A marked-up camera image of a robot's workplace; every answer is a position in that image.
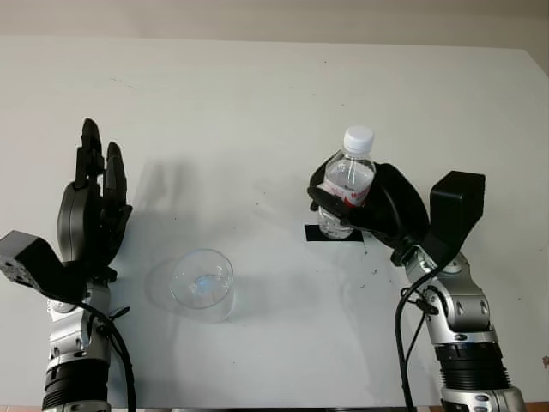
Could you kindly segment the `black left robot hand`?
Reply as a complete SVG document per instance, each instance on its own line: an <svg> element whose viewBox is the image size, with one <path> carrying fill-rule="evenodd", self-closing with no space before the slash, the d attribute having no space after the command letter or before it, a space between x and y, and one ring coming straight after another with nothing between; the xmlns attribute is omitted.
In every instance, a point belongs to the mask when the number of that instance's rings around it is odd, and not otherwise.
<svg viewBox="0 0 549 412"><path fill-rule="evenodd" d="M64 190L57 218L63 260L89 268L98 282L114 282L117 272L110 264L131 212L121 149L110 142L103 151L98 125L86 118L76 150L75 179Z"/></svg>

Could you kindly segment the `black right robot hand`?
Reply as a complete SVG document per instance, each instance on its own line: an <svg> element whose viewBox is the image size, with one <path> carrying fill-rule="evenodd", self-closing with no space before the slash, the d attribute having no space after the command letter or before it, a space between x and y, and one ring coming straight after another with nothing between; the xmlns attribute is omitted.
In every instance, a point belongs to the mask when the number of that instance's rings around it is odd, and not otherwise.
<svg viewBox="0 0 549 412"><path fill-rule="evenodd" d="M376 175L364 203L349 206L319 187L327 165L324 162L310 177L307 188L310 209L325 207L343 227L371 233L393 250L391 262L402 266L429 230L429 217L419 193L394 165L377 162Z"/></svg>

